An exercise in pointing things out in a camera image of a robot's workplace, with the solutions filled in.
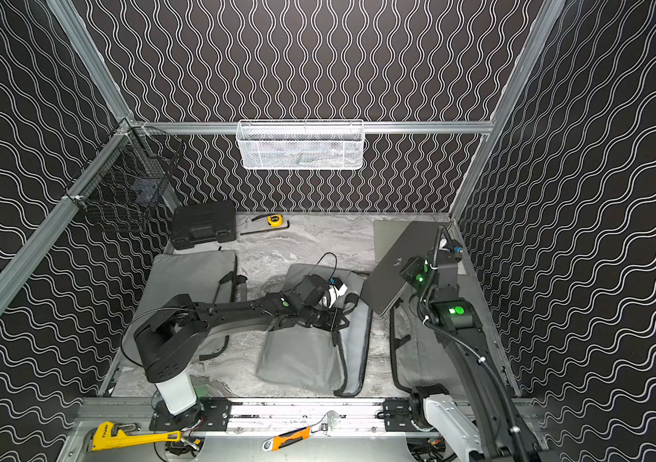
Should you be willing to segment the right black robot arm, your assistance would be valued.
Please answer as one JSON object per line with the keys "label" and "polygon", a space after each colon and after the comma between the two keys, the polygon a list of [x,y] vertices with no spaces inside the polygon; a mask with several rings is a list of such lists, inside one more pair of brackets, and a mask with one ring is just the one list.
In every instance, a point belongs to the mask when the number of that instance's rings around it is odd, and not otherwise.
{"label": "right black robot arm", "polygon": [[412,258],[401,276],[413,291],[411,315],[449,357],[472,415],[460,412],[438,386],[416,388],[411,394],[413,423],[437,431],[455,461],[554,461],[556,453],[543,448],[515,406],[476,309],[460,295],[461,250],[441,225],[428,252]]}

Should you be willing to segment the silver laptop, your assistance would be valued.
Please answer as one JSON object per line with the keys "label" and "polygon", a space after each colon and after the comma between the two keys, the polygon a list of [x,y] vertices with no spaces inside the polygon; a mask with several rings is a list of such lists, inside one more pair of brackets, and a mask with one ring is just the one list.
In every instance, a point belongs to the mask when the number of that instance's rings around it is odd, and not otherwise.
{"label": "silver laptop", "polygon": [[378,275],[398,276],[412,258],[426,254],[442,225],[435,221],[375,221],[374,248]]}

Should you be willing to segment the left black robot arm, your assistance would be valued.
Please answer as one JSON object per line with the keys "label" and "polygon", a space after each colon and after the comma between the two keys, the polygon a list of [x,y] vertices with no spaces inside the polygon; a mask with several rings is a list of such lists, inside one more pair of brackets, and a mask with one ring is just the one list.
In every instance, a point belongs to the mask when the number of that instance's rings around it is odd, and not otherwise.
{"label": "left black robot arm", "polygon": [[288,290],[242,302],[217,304],[196,302],[188,294],[174,296],[133,332],[146,379],[156,385],[164,405],[158,417],[170,421],[155,429],[187,429],[204,416],[186,368],[208,339],[294,326],[333,333],[349,327],[347,314],[359,300],[341,280],[320,275],[305,275]]}

